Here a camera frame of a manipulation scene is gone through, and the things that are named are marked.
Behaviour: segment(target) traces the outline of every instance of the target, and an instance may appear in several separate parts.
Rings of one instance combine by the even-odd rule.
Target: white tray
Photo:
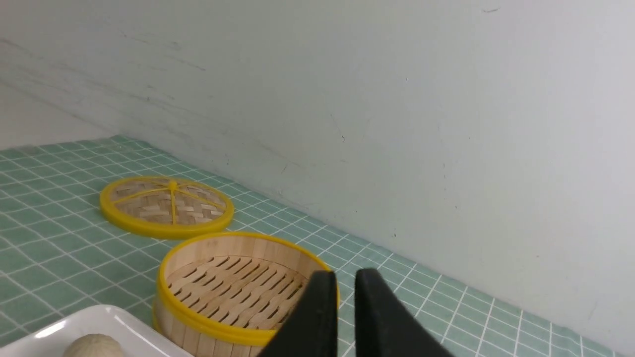
[[[126,357],[192,357],[130,313],[110,305],[78,311],[0,348],[0,356],[62,357],[69,344],[89,333],[110,335]]]

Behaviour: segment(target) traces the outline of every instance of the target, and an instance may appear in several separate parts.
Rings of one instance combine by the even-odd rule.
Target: white grid line
[[[494,301],[496,301],[496,299],[491,298],[490,312],[487,313],[487,318],[485,319],[485,325],[483,326],[483,333],[481,334],[481,338],[479,339],[479,342],[478,342],[478,347],[476,348],[476,354],[478,354],[481,351],[481,346],[483,345],[483,339],[485,338],[485,333],[487,332],[487,325],[490,322],[491,310],[494,308]]]
[[[347,349],[346,352],[344,352],[344,354],[342,355],[342,357],[348,357],[349,352],[351,351],[351,349],[353,349],[353,347],[355,347],[355,342],[353,342]]]
[[[538,351],[537,349],[535,349],[535,348],[533,348],[533,347],[531,347],[531,346],[527,346],[526,344],[524,344],[524,343],[522,343],[522,342],[518,342],[518,344],[519,344],[520,346],[523,346],[523,347],[526,347],[526,348],[528,348],[528,349],[531,349],[532,351],[534,351],[534,352],[536,352],[536,353],[538,353],[538,354],[541,354],[542,356],[547,356],[546,354],[544,354],[544,353],[542,353],[542,352]]]
[[[465,287],[465,290],[463,290],[463,295],[461,295],[461,299],[458,301],[457,308],[454,309],[454,313],[452,314],[452,317],[450,318],[450,322],[448,323],[448,328],[445,329],[445,333],[443,334],[443,337],[441,338],[441,343],[445,341],[445,337],[448,335],[448,332],[450,331],[450,328],[452,327],[452,322],[454,322],[454,318],[457,316],[458,309],[461,307],[461,302],[463,301],[463,298],[465,297],[466,292],[467,292],[467,286]]]
[[[520,324],[523,321],[523,312],[520,312],[520,319],[518,320],[518,332],[516,333],[516,345],[514,346],[514,356],[516,356],[516,351],[518,351],[518,342],[520,340]]]
[[[551,337],[553,336],[554,324],[549,323],[549,357],[551,357]]]
[[[439,281],[441,280],[442,276],[443,275],[439,274],[439,278],[437,278],[437,281],[434,283],[434,286],[430,289],[430,292],[428,293],[428,296],[425,297],[424,301],[421,303],[421,306],[419,306],[419,309],[417,310],[417,313],[415,314],[415,317],[417,317],[419,315],[419,313],[421,312],[421,309],[424,308],[425,302],[427,302],[428,299],[430,298],[430,295],[432,295],[432,292],[434,291],[434,288],[436,288],[436,285],[439,283]]]

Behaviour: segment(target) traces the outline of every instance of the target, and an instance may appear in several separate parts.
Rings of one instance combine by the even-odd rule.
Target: dough ball
[[[95,333],[73,341],[62,357],[123,357],[123,351],[112,337]]]

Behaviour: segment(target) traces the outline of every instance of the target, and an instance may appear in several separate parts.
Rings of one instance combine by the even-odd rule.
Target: white wall
[[[627,0],[12,0],[0,79],[633,353],[633,18]]]
[[[0,83],[0,150],[111,135],[108,130]]]

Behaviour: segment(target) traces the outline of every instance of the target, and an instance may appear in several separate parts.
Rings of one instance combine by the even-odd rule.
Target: bamboo steamer
[[[104,217],[126,231],[163,239],[187,239],[225,229],[234,205],[220,191],[184,178],[139,176],[102,191]]]
[[[189,239],[159,267],[154,328],[194,357],[256,356],[317,270],[330,268],[272,236],[223,232]]]

